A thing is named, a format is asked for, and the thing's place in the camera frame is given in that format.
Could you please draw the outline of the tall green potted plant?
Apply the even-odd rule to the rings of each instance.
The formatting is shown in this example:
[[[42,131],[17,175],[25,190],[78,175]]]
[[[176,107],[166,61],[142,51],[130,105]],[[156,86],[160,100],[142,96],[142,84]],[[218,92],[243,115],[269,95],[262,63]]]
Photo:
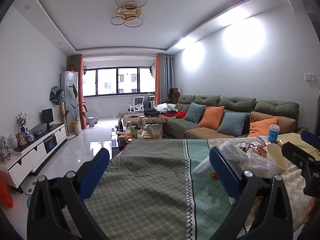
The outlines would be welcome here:
[[[73,129],[74,134],[78,136],[80,133],[78,124],[81,122],[82,119],[84,119],[85,127],[87,124],[87,115],[86,115],[87,107],[86,107],[86,103],[83,100],[78,99],[78,91],[77,91],[77,88],[75,87],[75,84],[69,85],[68,88],[72,90],[74,101],[70,102],[70,106],[72,110],[68,110],[66,112],[66,115],[68,114],[71,115],[72,117],[71,127]]]

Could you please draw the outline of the dark snack packet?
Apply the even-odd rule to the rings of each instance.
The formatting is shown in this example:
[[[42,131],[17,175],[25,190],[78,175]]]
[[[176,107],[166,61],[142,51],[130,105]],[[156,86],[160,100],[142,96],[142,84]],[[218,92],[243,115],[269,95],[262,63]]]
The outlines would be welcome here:
[[[249,148],[251,147],[250,143],[246,143],[246,142],[241,142],[238,145],[238,148],[240,148],[242,151],[247,152],[249,150]]]

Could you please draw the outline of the cream paper cup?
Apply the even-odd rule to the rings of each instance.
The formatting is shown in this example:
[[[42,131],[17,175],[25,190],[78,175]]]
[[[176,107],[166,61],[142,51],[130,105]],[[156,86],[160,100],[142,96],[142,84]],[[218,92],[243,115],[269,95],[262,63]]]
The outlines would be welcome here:
[[[288,160],[282,155],[281,148],[276,144],[268,144],[267,152],[267,168],[270,176],[276,174],[282,175],[289,169]]]

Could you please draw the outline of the orange plastic bag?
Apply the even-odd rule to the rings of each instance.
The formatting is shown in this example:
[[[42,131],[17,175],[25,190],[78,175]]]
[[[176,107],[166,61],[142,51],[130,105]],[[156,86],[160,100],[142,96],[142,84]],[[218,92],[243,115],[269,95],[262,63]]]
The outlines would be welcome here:
[[[6,207],[13,208],[12,196],[2,178],[0,178],[0,200]]]

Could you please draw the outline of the cluttered coffee table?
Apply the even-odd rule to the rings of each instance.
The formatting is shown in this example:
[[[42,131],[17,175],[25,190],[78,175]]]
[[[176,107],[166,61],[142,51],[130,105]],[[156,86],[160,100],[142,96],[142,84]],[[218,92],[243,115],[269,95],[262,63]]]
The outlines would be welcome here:
[[[168,121],[165,116],[128,115],[119,118],[112,129],[112,153],[121,152],[135,139],[162,139],[163,125]]]

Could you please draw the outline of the white bathroom scale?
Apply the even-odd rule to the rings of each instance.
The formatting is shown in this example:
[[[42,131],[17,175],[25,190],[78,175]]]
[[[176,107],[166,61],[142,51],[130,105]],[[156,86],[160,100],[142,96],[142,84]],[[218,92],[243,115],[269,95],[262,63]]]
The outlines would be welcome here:
[[[24,179],[24,181],[22,181],[20,187],[25,194],[31,195],[31,194],[33,194],[36,183],[37,183],[37,177],[27,176]]]

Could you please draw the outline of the green brown sectional sofa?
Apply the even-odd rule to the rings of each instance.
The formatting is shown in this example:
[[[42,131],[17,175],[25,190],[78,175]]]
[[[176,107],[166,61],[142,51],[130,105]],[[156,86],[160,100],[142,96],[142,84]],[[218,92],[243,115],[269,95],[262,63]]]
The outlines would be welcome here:
[[[205,105],[198,123],[184,119],[191,103]],[[209,107],[224,106],[224,116],[217,130],[200,127],[199,123]],[[174,108],[169,105],[158,105],[144,115],[168,118],[163,125],[163,133],[177,139],[218,139],[267,136],[269,126],[276,124],[280,134],[295,133],[298,129],[299,105],[295,102],[264,101],[255,98],[230,97],[219,95],[182,95]]]

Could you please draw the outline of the white black TV cabinet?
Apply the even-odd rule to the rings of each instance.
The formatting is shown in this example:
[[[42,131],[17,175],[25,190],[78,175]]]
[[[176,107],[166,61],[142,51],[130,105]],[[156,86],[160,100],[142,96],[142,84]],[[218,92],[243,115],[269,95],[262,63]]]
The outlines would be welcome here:
[[[66,141],[65,124],[53,124],[49,130],[36,136],[33,142],[16,148],[8,163],[1,162],[1,178],[22,193],[21,185],[25,178],[30,174],[37,176]]]

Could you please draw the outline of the blue cushion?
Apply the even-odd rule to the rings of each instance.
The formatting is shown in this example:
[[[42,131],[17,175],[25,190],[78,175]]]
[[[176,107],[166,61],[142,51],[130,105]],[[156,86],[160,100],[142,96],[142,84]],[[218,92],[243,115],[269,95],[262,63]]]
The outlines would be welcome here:
[[[191,103],[184,119],[193,123],[198,123],[199,119],[205,109],[205,105],[199,105],[196,103]]]

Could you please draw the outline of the black monitor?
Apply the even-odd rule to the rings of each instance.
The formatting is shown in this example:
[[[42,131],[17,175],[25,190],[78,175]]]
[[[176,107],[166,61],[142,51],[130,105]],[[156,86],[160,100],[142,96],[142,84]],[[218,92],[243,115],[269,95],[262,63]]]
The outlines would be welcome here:
[[[42,110],[42,118],[47,127],[51,128],[50,124],[54,121],[53,110],[51,108]]]

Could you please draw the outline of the orange peel trash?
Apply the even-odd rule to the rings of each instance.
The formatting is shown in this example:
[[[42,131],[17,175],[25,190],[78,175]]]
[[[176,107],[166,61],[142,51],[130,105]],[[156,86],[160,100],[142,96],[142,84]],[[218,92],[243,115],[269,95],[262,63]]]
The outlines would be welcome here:
[[[218,178],[219,178],[216,172],[210,173],[210,176],[211,176],[213,179],[218,179]]]

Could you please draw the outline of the patterned green tablecloth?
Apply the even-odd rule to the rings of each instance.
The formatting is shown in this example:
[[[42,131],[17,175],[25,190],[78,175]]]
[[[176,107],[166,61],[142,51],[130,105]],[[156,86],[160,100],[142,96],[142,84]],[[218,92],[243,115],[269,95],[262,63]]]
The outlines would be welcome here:
[[[280,136],[319,161],[301,134]],[[304,215],[301,169],[281,176],[242,170],[241,197],[230,198],[209,161],[207,140],[135,139],[109,165],[91,198],[80,202],[76,172],[61,179],[63,239],[291,239]]]

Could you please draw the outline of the white plastic bag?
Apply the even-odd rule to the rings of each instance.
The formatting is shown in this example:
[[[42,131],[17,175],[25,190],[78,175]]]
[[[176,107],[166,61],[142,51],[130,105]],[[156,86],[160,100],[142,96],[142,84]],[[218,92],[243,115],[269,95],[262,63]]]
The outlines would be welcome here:
[[[270,178],[266,158],[253,152],[253,150],[240,149],[241,143],[257,143],[265,146],[265,141],[261,137],[250,138],[225,138],[225,139],[207,139],[209,149],[217,146],[223,155],[232,161],[235,161],[240,168],[252,171],[256,176]]]

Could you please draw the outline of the white standing air conditioner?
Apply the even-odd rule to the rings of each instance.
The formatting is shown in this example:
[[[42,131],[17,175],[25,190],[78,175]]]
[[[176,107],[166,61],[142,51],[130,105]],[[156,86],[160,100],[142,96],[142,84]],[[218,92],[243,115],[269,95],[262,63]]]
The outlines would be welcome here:
[[[72,106],[76,106],[77,102],[73,93],[73,87],[78,90],[78,73],[65,71],[60,74],[60,87],[65,93],[65,108],[69,113],[67,114],[67,124],[69,133],[74,132],[72,121],[74,121],[75,110]]]

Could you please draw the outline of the gold foil snack bag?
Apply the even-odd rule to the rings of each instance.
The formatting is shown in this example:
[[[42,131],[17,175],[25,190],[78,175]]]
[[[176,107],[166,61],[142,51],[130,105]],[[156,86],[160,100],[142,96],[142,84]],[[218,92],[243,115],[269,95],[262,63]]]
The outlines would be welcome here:
[[[255,153],[255,154],[257,154],[257,155],[259,155],[259,156],[261,156],[261,157],[266,159],[267,158],[267,150],[265,150],[265,147],[266,147],[265,144],[262,144],[262,143],[260,143],[258,141],[249,143],[249,149],[253,153]]]

